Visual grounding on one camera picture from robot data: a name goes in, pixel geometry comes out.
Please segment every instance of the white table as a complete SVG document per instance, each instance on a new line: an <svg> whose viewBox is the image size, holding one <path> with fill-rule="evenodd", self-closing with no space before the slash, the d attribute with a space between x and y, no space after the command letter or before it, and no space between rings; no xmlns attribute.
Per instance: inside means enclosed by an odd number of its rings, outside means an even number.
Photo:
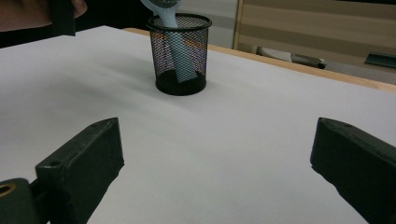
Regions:
<svg viewBox="0 0 396 224"><path fill-rule="evenodd" d="M365 223L311 168L319 117L396 146L396 94L209 51L207 86L155 88L149 38L108 27L0 49L0 179L101 119L125 166L90 223Z"/></svg>

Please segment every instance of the hand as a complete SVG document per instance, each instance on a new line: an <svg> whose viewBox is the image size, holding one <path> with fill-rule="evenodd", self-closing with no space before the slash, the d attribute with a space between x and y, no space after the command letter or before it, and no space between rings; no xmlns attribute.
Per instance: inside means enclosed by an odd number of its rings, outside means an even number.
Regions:
<svg viewBox="0 0 396 224"><path fill-rule="evenodd" d="M0 32L50 25L50 0L0 0ZM75 18L87 11L84 0L71 0Z"/></svg>

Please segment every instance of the mesh wastebasket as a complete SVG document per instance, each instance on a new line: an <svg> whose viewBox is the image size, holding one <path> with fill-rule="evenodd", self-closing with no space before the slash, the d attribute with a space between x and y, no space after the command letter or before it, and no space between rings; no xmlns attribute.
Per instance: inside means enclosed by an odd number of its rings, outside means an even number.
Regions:
<svg viewBox="0 0 396 224"><path fill-rule="evenodd" d="M159 16L148 19L156 87L171 95L191 95L206 86L207 17L177 13L178 28L163 26Z"/></svg>

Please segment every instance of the black mesh pencil cup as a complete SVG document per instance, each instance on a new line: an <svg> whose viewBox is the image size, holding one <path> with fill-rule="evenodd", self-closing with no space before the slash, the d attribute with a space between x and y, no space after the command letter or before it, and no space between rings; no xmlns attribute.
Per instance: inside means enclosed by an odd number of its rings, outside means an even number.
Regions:
<svg viewBox="0 0 396 224"><path fill-rule="evenodd" d="M163 26L159 16L148 19L152 58L158 90L171 95L191 95L206 86L208 29L206 17L176 15L178 28Z"/></svg>

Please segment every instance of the wooden table edge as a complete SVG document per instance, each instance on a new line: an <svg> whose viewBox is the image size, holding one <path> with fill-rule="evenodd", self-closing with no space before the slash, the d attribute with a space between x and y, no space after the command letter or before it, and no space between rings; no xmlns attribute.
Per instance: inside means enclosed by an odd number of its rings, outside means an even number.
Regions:
<svg viewBox="0 0 396 224"><path fill-rule="evenodd" d="M135 28L125 28L123 30L127 31L127 32L139 34L139 35L149 35L149 31L135 29ZM367 79L367 78L353 77L353 76L345 75L342 73L336 73L336 72L332 72L332 71L322 70L322 69L309 67L309 66L305 66L305 65L301 65L301 64L297 64L297 63L284 62L284 61L281 61L278 59L262 57L260 55L255 55L255 54L251 54L251 53L247 53L247 52L243 52L243 51L238 51L235 49L226 49L226 48L214 46L214 45L209 45L208 49L214 50L216 52L226 53L226 54L230 54L233 56L253 60L256 62L260 62L260 63L268 63L271 65L287 68L289 70L302 72L302 73L306 73L306 74L317 76L317 77L326 77L329 79L343 81L346 83L360 85L363 87L373 88L373 89L377 89L377 90L381 90L381 91L396 92L396 85L391 85L391 84L384 83L384 82L374 81L374 80Z"/></svg>

